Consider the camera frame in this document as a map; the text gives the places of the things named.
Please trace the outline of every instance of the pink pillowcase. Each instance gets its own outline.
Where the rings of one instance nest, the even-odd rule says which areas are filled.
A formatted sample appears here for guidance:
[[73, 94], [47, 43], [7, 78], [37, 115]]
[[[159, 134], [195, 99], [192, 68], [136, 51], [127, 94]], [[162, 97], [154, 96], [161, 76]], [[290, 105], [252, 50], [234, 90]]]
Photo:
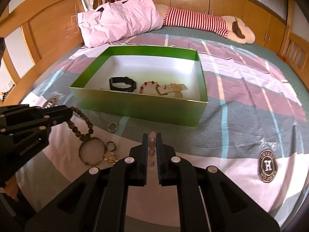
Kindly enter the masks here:
[[77, 14], [78, 26], [87, 47], [97, 47], [162, 27], [163, 19], [152, 0], [123, 1], [108, 2], [95, 11]]

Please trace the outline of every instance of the watch strap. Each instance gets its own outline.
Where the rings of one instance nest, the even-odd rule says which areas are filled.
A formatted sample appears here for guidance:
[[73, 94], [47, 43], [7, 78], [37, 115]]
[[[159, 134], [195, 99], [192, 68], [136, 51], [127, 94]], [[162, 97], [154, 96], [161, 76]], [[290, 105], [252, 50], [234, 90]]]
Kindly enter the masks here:
[[[128, 84], [130, 85], [130, 87], [127, 87], [127, 88], [116, 87], [116, 86], [113, 86], [113, 84], [115, 83]], [[136, 82], [129, 77], [112, 77], [109, 79], [109, 87], [111, 90], [134, 92], [134, 90], [136, 89]]]

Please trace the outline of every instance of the wooden bead necklace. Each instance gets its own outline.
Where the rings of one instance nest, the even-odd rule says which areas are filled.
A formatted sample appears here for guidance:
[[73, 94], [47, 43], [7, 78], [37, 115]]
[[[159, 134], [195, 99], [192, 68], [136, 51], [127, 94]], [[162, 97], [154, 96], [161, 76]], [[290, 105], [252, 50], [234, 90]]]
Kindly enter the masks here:
[[76, 112], [88, 125], [88, 133], [86, 134], [82, 134], [77, 126], [74, 125], [74, 123], [70, 120], [67, 121], [67, 124], [69, 126], [70, 129], [72, 129], [72, 132], [75, 133], [75, 136], [78, 137], [81, 141], [85, 141], [91, 138], [91, 134], [93, 134], [93, 124], [90, 122], [89, 118], [87, 118], [87, 116], [85, 114], [83, 114], [81, 112], [81, 110], [79, 110], [77, 107], [71, 106], [71, 109], [73, 112]]

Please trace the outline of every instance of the red and white stripes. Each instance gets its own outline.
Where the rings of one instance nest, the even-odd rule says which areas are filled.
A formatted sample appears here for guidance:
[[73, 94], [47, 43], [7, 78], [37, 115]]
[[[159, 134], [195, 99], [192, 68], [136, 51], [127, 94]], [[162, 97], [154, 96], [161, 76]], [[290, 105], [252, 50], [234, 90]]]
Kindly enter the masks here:
[[163, 25], [211, 31], [223, 37], [228, 34], [227, 24], [221, 17], [184, 9], [168, 8]]

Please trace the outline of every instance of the wall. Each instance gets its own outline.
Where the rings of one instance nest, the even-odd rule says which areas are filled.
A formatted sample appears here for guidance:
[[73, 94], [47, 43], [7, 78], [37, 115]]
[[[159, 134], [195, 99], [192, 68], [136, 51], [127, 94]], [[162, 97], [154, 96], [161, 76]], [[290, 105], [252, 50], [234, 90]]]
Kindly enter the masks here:
[[[9, 12], [11, 13], [19, 4], [25, 0], [11, 0], [9, 3]], [[27, 47], [21, 29], [18, 28], [5, 38], [7, 50], [19, 76], [23, 76], [34, 64], [28, 53]], [[10, 76], [2, 65], [0, 67], [0, 91], [7, 91], [7, 84]]]
[[296, 2], [294, 3], [292, 32], [309, 42], [309, 23]]

